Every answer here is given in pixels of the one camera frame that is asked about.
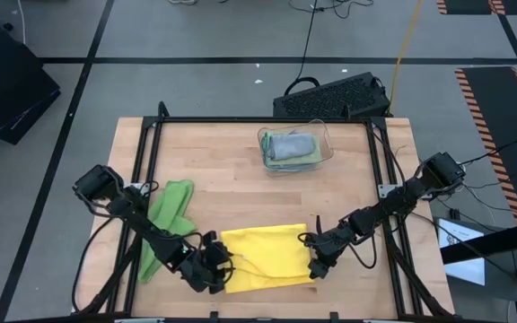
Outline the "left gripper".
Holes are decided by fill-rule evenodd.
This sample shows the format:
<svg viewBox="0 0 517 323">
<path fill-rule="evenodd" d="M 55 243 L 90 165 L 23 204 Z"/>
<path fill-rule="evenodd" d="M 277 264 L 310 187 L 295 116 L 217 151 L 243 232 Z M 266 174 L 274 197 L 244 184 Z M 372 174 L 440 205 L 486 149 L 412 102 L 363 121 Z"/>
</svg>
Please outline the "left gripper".
<svg viewBox="0 0 517 323">
<path fill-rule="evenodd" d="M 217 294 L 232 279 L 232 254 L 221 241 L 216 240 L 215 231 L 207 232 L 203 236 L 203 245 L 206 247 L 190 252 L 179 265 L 181 278 L 195 292 L 208 290 L 210 294 Z"/>
</svg>

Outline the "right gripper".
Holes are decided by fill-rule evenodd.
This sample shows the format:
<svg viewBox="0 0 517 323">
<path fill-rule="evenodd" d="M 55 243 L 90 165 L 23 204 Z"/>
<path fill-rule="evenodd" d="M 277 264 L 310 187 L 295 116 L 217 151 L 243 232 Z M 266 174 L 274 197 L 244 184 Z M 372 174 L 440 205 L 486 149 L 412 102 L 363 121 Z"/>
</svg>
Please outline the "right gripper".
<svg viewBox="0 0 517 323">
<path fill-rule="evenodd" d="M 314 249 L 316 259 L 308 265 L 310 279 L 323 279 L 328 274 L 327 265 L 335 265 L 346 246 L 355 239 L 355 233 L 348 228 L 334 228 L 322 233 L 320 216 L 316 215 L 316 232 L 307 237 L 307 244 Z"/>
</svg>

